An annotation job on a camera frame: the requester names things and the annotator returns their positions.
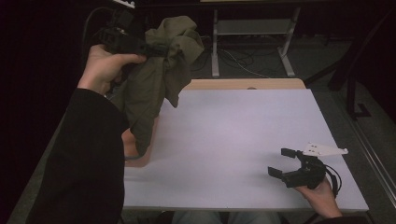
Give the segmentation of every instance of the person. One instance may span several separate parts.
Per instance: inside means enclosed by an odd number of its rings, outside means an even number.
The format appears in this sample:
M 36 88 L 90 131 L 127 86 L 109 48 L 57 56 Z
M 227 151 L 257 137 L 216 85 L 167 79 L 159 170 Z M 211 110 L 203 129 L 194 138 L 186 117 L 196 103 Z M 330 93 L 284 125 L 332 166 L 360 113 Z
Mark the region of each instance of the person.
M 312 208 L 324 219 L 317 224 L 368 223 L 365 217 L 343 217 L 332 193 L 329 180 L 325 177 L 315 188 L 307 186 L 295 188 L 310 203 Z M 211 211 L 176 211 L 172 224 L 221 224 L 220 215 Z M 280 224 L 281 219 L 274 212 L 231 212 L 229 224 Z
M 111 224 L 120 218 L 124 200 L 121 135 L 128 123 L 104 95 L 110 89 L 110 82 L 120 77 L 125 64 L 143 63 L 146 57 L 113 55 L 105 49 L 104 45 L 91 47 L 26 223 Z M 329 186 L 324 181 L 314 190 L 296 189 L 319 214 L 328 218 L 323 224 L 345 223 L 344 220 L 364 223 L 358 217 L 341 217 Z

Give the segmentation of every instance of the hand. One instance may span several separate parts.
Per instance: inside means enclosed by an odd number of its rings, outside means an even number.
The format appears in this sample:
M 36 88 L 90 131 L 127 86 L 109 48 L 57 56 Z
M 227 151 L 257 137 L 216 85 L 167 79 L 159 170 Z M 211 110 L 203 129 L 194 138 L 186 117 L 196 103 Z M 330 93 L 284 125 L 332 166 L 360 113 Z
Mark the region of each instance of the hand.
M 104 45 L 92 46 L 78 88 L 105 95 L 110 90 L 110 82 L 116 77 L 120 77 L 121 68 L 125 64 L 143 63 L 145 60 L 145 56 L 135 54 L 113 55 L 105 51 Z
M 315 189 L 309 189 L 307 186 L 296 187 L 295 189 L 303 194 L 312 208 L 322 217 L 331 218 L 342 216 L 334 195 L 332 194 L 332 187 L 326 177 Z

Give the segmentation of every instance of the left hand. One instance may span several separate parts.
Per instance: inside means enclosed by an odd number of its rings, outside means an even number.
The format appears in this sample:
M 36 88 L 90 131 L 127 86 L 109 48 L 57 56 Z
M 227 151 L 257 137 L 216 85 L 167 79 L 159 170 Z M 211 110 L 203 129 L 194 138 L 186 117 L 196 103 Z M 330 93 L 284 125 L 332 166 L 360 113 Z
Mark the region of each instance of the left hand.
M 111 54 L 104 45 L 91 47 L 84 73 L 78 88 L 96 91 L 105 95 L 110 90 L 110 82 L 120 77 L 121 68 L 127 63 L 143 63 L 146 57 L 136 54 Z

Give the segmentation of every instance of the olive green fabric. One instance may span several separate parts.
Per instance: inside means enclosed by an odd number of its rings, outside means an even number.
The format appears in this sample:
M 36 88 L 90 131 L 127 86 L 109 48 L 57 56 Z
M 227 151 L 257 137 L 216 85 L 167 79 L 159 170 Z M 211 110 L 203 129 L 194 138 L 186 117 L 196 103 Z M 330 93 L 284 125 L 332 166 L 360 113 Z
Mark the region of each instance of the olive green fabric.
M 139 156 L 146 153 L 150 144 L 154 119 L 163 99 L 177 107 L 178 94 L 191 82 L 189 65 L 204 51 L 195 28 L 194 21 L 181 16 L 164 19 L 158 29 L 146 31 L 146 42 L 167 46 L 167 56 L 149 57 L 137 65 L 111 99 L 129 121 Z

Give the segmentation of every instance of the right hand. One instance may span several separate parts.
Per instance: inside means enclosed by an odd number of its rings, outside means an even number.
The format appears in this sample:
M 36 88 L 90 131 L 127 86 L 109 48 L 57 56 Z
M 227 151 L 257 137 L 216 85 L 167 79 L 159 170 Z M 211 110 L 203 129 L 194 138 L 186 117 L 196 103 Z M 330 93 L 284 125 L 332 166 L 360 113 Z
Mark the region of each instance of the right hand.
M 307 186 L 296 187 L 295 189 L 303 194 L 312 208 L 322 217 L 332 218 L 342 216 L 332 194 L 332 187 L 326 177 L 315 189 L 309 189 Z

